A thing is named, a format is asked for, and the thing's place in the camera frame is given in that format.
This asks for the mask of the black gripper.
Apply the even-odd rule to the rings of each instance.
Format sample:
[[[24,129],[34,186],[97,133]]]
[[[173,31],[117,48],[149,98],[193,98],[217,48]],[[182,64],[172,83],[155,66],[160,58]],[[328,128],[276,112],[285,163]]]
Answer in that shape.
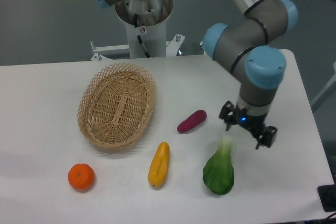
[[[229,131],[233,125],[239,125],[249,131],[254,138],[257,138],[256,150],[261,146],[271,148],[276,140],[278,129],[274,126],[265,127],[264,121],[268,112],[260,115],[248,113],[249,110],[246,108],[240,109],[227,101],[220,111],[219,118],[226,124],[226,131]]]

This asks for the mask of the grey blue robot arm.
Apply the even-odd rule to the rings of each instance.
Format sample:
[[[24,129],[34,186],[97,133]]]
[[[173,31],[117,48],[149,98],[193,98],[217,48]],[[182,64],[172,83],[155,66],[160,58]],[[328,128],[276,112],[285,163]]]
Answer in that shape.
[[[115,7],[128,34],[133,58],[167,56],[165,32],[158,32],[172,12],[172,0],[96,0],[102,8]],[[219,114],[227,127],[239,125],[271,147],[277,129],[265,119],[286,68],[284,55],[269,43],[288,32],[298,20],[291,0],[234,0],[245,16],[237,27],[218,23],[202,39],[206,54],[240,82],[236,104],[226,102]]]

